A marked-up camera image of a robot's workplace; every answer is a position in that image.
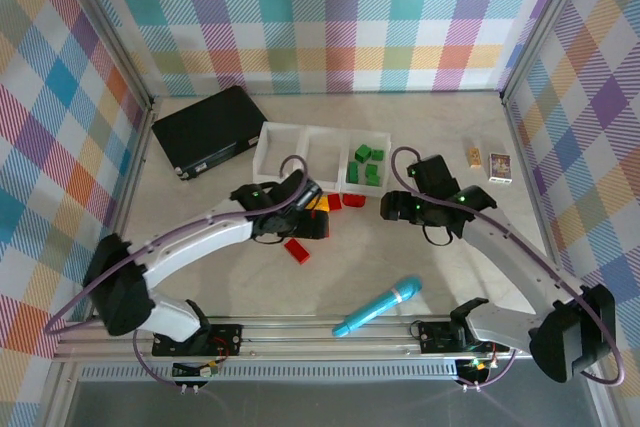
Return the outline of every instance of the small card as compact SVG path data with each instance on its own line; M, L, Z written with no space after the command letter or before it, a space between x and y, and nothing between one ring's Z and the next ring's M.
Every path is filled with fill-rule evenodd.
M507 154L490 154L489 166L491 168L491 175L489 176L489 182L496 182L499 184L510 184L511 179L511 157Z

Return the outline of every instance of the white table surface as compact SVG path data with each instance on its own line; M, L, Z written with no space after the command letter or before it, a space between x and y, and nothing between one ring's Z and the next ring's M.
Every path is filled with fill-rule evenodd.
M477 184L496 199L512 223L542 248L540 232L524 184L503 109L494 93L362 94L254 96L268 120L389 132L392 148L410 145L422 156L440 153L460 186ZM198 99L165 99L160 116ZM480 148L511 155L513 183L488 182L485 169L469 168L466 151ZM180 181L155 137L138 185L126 236L134 243L162 233L211 209L244 183L250 183L253 150L214 167L195 180ZM400 167L413 159L402 154ZM389 189L398 189L393 178ZM444 231L430 229L435 241ZM447 314L474 297L498 305L528 308L509 280L461 240L447 247L428 244L417 226L383 221L379 199L362 209L343 207L330 214L331 237L302 240L311 253L304 265L282 245L244 242L206 256L163 281L158 289L192 299L207 315L348 314L417 274L423 290L389 314Z

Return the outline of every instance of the black mount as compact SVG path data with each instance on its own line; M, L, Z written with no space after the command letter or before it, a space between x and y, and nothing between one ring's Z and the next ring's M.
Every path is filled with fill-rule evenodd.
M184 342L153 334L151 355L154 357L234 357L240 353L242 325L210 324L200 307L192 300L187 304L200 319L200 329Z
M247 211L266 209L290 197L300 185L303 172L294 171L281 183L265 182L247 184L231 193L231 200L237 201ZM252 238L264 234L301 239L324 239L329 235L329 215L326 212L306 210L314 199L322 195L322 189L313 180L307 179L305 188L297 200L287 207L260 216L247 215L253 221Z
M615 299L603 285L582 288L582 299L595 311L616 338ZM558 301L539 328L529 332L531 355L538 367L556 382L575 374L611 352L602 332L578 303Z
M471 310L487 302L487 299L476 298L462 304L451 311L449 322L418 323L420 352L423 354L492 353L493 342L482 342L474 338L466 321ZM509 347L496 344L496 352L509 352Z
M83 287L127 258L127 248L130 245L129 242L123 242L117 234L103 238L93 254L82 283ZM155 303L149 298L147 283L143 277L145 271L144 264L129 262L89 294L109 335L118 336L132 332L151 315Z
M407 168L418 190L439 200L465 205L480 211L497 204L489 194L477 185L460 190L458 181L451 176L441 155L434 155ZM380 202L380 215L385 220L406 220L426 227L445 227L450 234L462 237L465 222L474 219L472 214L451 207L443 207L414 197L409 192L387 192Z

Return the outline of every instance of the cable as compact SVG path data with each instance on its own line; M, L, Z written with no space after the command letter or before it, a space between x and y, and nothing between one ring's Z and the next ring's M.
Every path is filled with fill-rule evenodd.
M301 164L302 164L302 180L300 181L300 185L298 186L298 188L295 190L295 192L293 194L291 194L287 199L283 200L282 202L280 202L279 204L273 205L271 207L265 208L265 209L257 209L257 210L251 210L251 211L239 211L239 212L225 212L222 214L217 214L217 215L212 215L212 216L208 216L205 217L203 219L198 219L198 220L194 220L193 222L189 222L188 224L182 225L176 229L170 230L169 232L166 232L165 234L162 234L161 236L153 239L152 241L150 241L147 245L145 245L144 247L138 249L137 251L135 251L133 254L130 254L129 256L125 257L124 259L122 259L120 262L117 262L116 264L114 264L113 266L109 267L107 270L105 270L102 274L100 274L98 277L96 277L94 280L92 280L89 285L87 285L84 289L82 289L76 296L74 296L69 302L67 302L64 307L62 307L57 313L55 313L53 315L53 317L51 317L51 319L49 319L49 321L46 323L46 325L44 326L44 333L47 335L60 335L64 332L68 332L70 330L75 330L75 329L79 329L82 327L85 327L89 321L87 322L82 322L79 324L75 324L75 325L69 325L66 327L62 327L60 329L56 329L53 330L53 327L55 326L55 324L62 320L62 317L64 316L64 314L66 314L67 312L69 312L69 310L71 310L71 308L73 308L78 302L80 302L82 299L84 299L85 297L87 297L98 285L100 285L102 282L104 282L105 279L107 279L108 277L110 277L111 275L115 274L118 270L120 270L122 267L124 267L125 265L127 265L129 262L133 262L136 259L138 259L139 257L153 251L154 248L157 248L159 246L161 246L162 244L164 244L167 240L170 240L178 235L181 235L185 232L189 232L190 230L193 230L197 227L201 227L201 226L205 226L205 225L212 225L216 222L220 222L223 220L229 220L229 219L235 219L238 217L246 217L247 215L264 215L264 214L270 214L271 212L276 212L278 210L280 210L283 207L286 207L287 205L289 205L290 203L292 203L294 200L296 200L300 194L302 193L302 191L304 190L304 188L307 185L307 179L309 178L309 169L307 166L307 162L300 157L299 155L289 155L287 158L285 158L282 161L282 164L280 164L280 177L283 176L283 169L284 166L287 164L287 162L289 162L290 160L298 160Z
M421 321L421 320L414 320L414 321L413 321L413 322L411 322L411 324L409 325L409 335L410 335L411 337L413 337L415 340L422 340L422 339L420 339L420 336L418 336L418 335L414 335L414 334L413 334L413 326L414 326L414 325L416 325L416 324L418 324L418 323L420 323L420 322L422 322L422 321Z
M256 244L262 244L262 245L276 245L276 244L281 244L282 242L284 242L284 239L286 237L281 237L279 240L274 240L273 242L262 242L258 239L251 239L253 240Z
M218 364L221 364L222 362L224 362L229 358L229 346L227 345L227 342L224 339L221 339L220 337L214 337L213 340L219 344L222 344L224 346L224 349L226 350L224 359L220 359L217 361Z
M487 374L487 378L485 382L489 381L489 377L491 377L491 371L498 366L498 353L496 352L496 343L493 342L493 355L491 356L491 361L489 362L489 373Z
M149 367L149 364L147 364L144 359L142 358L142 354L140 353L140 350L138 349L138 331L134 330L133 331L133 353L136 356L136 359L138 359L138 363L140 364L140 366L144 369L144 371L149 374L149 377L151 377L153 380L155 380L156 382L159 382L161 384L164 384L168 387L175 387L175 388L180 388L180 386L176 385L175 382L172 382L170 380L167 379L163 379L162 377L160 377L158 374L156 374L151 367Z
M471 382L471 381L469 381L467 379L463 379L462 377L457 377L457 380L459 380L463 384L468 385L470 387L488 387L491 384L495 384L502 377L504 377L507 374L507 372L509 372L509 369L511 369L511 366L513 365L513 363L516 360L517 353L518 353L518 351L516 349L513 349L513 352L511 353L511 357L509 358L509 362L507 362L507 365L504 366L504 369L502 369L502 372L500 372L498 375L496 375L491 380L486 380L485 382L483 382L481 384L476 384L476 383Z
M322 191L319 191L314 198L316 202L315 204L313 204L313 207L309 207L308 210L314 210L318 206L318 204L320 203L320 200L322 199Z
M603 384L603 385L617 386L617 385L622 384L622 382L624 382L624 377L625 377L624 361L622 359L622 354L620 353L620 349L616 345L615 339L613 338L613 336L609 332L609 329L607 329L607 326L604 324L604 322L602 322L602 320L600 319L598 314L596 314L596 312L593 310L593 308L573 288L571 288L571 286L567 285L566 282L564 282L564 280L562 280L562 277L560 277L553 270L553 268L550 267L547 264L547 261L544 258L542 258L540 255L538 255L522 239L520 239L517 235L514 235L510 231L510 229L508 229L507 227L502 225L497 220L492 219L491 217L489 217L486 214L483 214L482 212L479 212L479 211L477 211L475 209L467 207L466 205L461 205L461 204L457 204L455 202L449 202L449 201L446 201L446 200L436 199L435 197L429 197L428 195L425 195L425 194L419 192L418 190L414 189L413 187L411 187L400 176L400 173L398 172L398 168L396 166L396 157L398 156L398 153L403 152L403 151L411 152L412 154L414 154L416 156L416 158L418 159L418 162L421 160L420 153L416 149L414 149L412 147L402 146L402 147L398 147L396 150L393 151L393 154L391 154L391 170L393 172L394 177L400 183L400 185L402 185L402 187L404 187L411 194L415 195L416 197L418 197L420 199L426 200L427 202L430 202L430 203L436 204L436 205L441 205L443 207L449 207L449 208L453 208L453 209L458 209L458 210L461 210L463 212L467 212L469 214L472 214L475 217L477 217L477 218L479 218L479 219L481 219L481 220L483 220L485 222L488 222L489 224L494 226L496 229L498 229L500 232L502 232L504 235L508 236L513 242L515 242L515 244L518 245L518 247L520 247L534 262L536 262L551 277L551 279L556 284L558 284L560 287L562 287L565 290L565 292L567 292L571 297L573 297L575 299L575 301L578 303L578 305L580 305L580 307L582 307L582 309L589 315L589 317L591 317L593 322L598 326L598 329L600 329L600 331L602 332L602 335L604 336L605 340L607 341L607 344L609 344L609 347L611 347L611 352L613 353L613 356L616 359L616 364L618 365L618 374L616 375L616 377L614 379L601 379L601 378L595 377L595 376L593 376L593 375L591 375L591 374L589 374L587 372L584 372L584 371L581 372L581 374L583 376L585 376L587 379L592 380L594 382L597 382L599 384ZM507 368L505 367L505 370L503 370L503 372L500 375L498 375L497 377L492 379L490 382L493 383L497 379L502 378L502 375L504 374L504 372L506 370L507 370Z
M446 244L436 244L433 240L431 240L429 238L429 234L427 234L427 226L426 225L422 226L422 233L424 234L424 238L427 239L427 242L429 242L431 245L435 245L436 247L446 247L451 242L453 242L453 234L451 233L451 231L449 229L447 229L447 233L449 234L449 241Z

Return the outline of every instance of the red block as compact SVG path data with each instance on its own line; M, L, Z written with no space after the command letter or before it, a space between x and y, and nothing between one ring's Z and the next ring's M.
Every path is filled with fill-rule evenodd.
M342 202L340 202L340 194L329 194L327 196L329 201L329 211L340 210L342 208Z
M349 207L363 207L367 198L364 195L342 194L342 203Z
M289 251L289 253L298 261L300 265L304 264L311 255L307 250L302 247L300 242L296 239L291 239L289 242L284 244L284 248Z

